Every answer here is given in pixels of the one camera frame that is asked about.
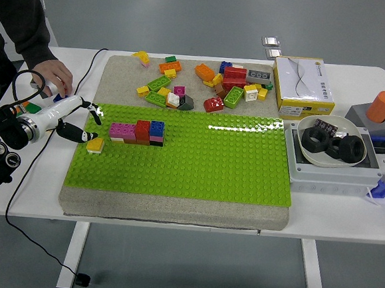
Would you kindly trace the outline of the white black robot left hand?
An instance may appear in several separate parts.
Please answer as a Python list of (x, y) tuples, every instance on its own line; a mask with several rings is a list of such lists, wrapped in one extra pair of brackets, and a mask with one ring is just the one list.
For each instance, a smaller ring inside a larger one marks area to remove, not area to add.
[(76, 143), (85, 143), (98, 138), (98, 134), (95, 132), (87, 132), (74, 124), (64, 122), (65, 116), (72, 114), (79, 108), (87, 109), (96, 124), (102, 124), (97, 113), (98, 105), (85, 101), (81, 96), (74, 95), (31, 115), (30, 120), (33, 127), (31, 142), (41, 139), (49, 130), (55, 130), (59, 136)]

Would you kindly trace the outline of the person's left hand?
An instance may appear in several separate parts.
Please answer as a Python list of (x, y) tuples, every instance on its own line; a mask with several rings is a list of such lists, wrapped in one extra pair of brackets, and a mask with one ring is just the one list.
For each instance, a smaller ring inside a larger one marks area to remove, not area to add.
[(73, 75), (59, 60), (47, 60), (33, 67), (33, 71), (42, 75), (45, 83), (54, 84), (62, 98), (72, 93)]

